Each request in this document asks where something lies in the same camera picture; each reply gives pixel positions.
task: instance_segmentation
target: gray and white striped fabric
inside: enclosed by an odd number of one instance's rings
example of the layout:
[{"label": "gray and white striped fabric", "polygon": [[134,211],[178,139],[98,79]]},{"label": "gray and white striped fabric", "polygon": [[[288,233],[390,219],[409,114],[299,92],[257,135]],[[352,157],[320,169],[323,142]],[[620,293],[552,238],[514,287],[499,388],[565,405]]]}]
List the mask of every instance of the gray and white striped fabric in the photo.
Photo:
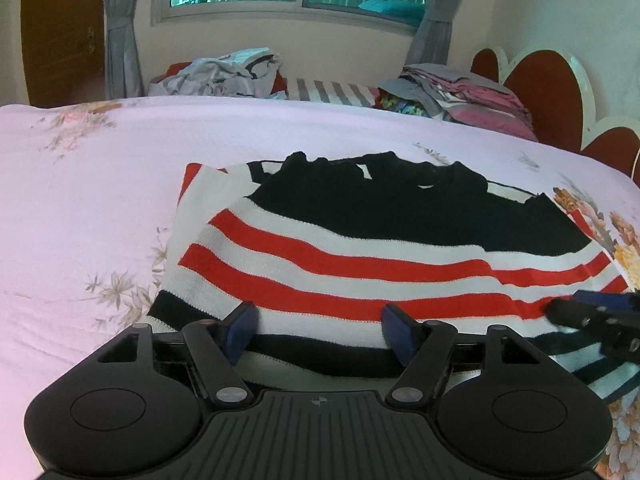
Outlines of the gray and white striped fabric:
[{"label": "gray and white striped fabric", "polygon": [[311,101],[370,108],[377,89],[364,85],[318,81],[313,79],[287,79],[287,98],[291,101]]}]

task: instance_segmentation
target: window frame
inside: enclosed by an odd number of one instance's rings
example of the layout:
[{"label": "window frame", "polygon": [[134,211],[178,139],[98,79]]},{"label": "window frame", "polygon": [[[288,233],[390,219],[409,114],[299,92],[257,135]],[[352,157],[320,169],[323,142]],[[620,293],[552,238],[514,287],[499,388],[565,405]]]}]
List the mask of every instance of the window frame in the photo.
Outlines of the window frame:
[{"label": "window frame", "polygon": [[414,25],[393,16],[383,18],[379,13],[370,10],[331,4],[310,4],[307,0],[207,2],[177,7],[171,6],[171,0],[153,1],[152,24],[225,18],[278,18],[356,25],[405,36],[412,36],[417,30]]}]

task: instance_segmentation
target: bed headboard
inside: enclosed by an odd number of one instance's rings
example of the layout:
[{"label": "bed headboard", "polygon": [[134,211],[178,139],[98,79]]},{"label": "bed headboard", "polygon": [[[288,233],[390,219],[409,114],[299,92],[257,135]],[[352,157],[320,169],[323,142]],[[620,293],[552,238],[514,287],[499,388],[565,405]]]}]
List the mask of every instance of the bed headboard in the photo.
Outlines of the bed headboard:
[{"label": "bed headboard", "polygon": [[599,160],[640,186],[640,121],[610,116],[596,122],[591,83],[574,56],[535,47],[508,61],[503,49],[485,47],[474,57],[471,72],[519,97],[531,111],[540,142]]}]

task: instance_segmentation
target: pink floral bedsheet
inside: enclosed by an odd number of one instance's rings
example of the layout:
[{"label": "pink floral bedsheet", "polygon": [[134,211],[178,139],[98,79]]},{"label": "pink floral bedsheet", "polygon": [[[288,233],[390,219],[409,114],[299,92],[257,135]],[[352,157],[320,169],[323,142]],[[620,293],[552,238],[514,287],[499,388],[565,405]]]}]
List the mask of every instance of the pink floral bedsheet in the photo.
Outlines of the pink floral bedsheet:
[{"label": "pink floral bedsheet", "polygon": [[[496,132],[357,107],[156,97],[39,110],[0,108],[0,471],[31,480],[30,400],[142,316],[161,284],[184,168],[395,151],[460,160],[489,180],[544,192],[640,286],[640,189],[573,153]],[[599,471],[640,475],[636,392]]]}]

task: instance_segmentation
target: wall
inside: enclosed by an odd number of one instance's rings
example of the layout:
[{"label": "wall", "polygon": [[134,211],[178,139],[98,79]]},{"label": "wall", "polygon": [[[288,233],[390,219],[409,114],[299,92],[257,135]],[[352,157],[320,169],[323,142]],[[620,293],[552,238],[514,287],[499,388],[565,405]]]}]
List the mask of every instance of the wall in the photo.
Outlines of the wall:
[{"label": "wall", "polygon": [[448,64],[468,70],[478,50],[486,43],[496,0],[462,0],[453,20]]},{"label": "wall", "polygon": [[563,48],[584,65],[596,118],[640,118],[640,0],[497,0],[489,44],[509,59],[529,45]]},{"label": "wall", "polygon": [[[468,67],[484,42],[495,0],[464,0],[454,21],[450,62]],[[282,54],[283,74],[375,84],[396,77],[411,37],[372,28],[299,19],[210,16],[152,26],[152,0],[138,0],[135,29],[145,83],[173,62],[252,46]]]},{"label": "wall", "polygon": [[0,0],[0,106],[28,104],[20,42],[20,0]]}]

